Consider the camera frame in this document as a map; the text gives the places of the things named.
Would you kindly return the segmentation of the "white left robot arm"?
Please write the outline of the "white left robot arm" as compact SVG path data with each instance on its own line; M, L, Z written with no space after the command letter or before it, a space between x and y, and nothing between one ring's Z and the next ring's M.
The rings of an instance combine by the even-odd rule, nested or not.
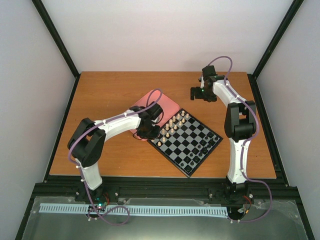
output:
M123 132L134 130L140 139L153 140L160 133L157 125L163 109L159 104L152 107L133 106L122 114L103 120L84 118L70 138L68 157L80 168L82 181L86 183L86 195L92 201L103 198L104 188L98 160L107 140Z

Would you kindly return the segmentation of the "black aluminium frame base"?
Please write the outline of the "black aluminium frame base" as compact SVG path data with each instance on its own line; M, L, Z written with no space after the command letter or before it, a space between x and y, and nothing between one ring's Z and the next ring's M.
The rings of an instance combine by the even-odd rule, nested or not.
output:
M218 198L210 194L223 189L225 182L222 178L103 177L112 201L117 201L116 194L119 194L122 198L196 199L216 203ZM313 240L315 237L297 187L289 186L281 177L264 182L269 185L273 200L297 203L307 238ZM79 176L48 175L43 182L35 184L15 238L22 239L36 197L74 197L80 188Z

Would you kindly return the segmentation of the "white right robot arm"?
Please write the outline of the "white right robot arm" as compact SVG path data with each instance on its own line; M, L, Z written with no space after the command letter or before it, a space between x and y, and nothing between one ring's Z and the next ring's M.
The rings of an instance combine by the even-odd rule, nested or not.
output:
M254 101L240 96L221 75L200 77L200 86L190 89L190 99L215 102L217 98L226 107L224 132L230 143L230 165L227 178L232 184L247 181L247 161L251 139L256 133L257 116Z

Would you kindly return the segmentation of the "pink plastic tray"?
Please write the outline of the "pink plastic tray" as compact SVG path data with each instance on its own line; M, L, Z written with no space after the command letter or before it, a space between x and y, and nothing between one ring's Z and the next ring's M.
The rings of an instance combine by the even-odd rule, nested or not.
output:
M147 94L145 94L142 98L136 101L133 106L146 107L147 100L152 90L150 90ZM159 115L158 120L156 121L156 125L160 126L160 129L164 128L170 118L173 117L179 110L180 106L166 96L164 93L162 94L160 100L157 104L162 108L162 113Z

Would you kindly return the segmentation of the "black white chess board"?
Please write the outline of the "black white chess board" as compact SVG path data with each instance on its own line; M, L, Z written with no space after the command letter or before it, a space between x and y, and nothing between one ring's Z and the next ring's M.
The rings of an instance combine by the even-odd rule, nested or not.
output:
M183 108L175 114L175 118L176 120L172 122L172 127L169 126L169 130L166 130L166 126L163 127L164 134L160 129L154 142L151 140L147 142L189 178L223 138ZM185 119L185 122L179 125L179 121L182 119Z

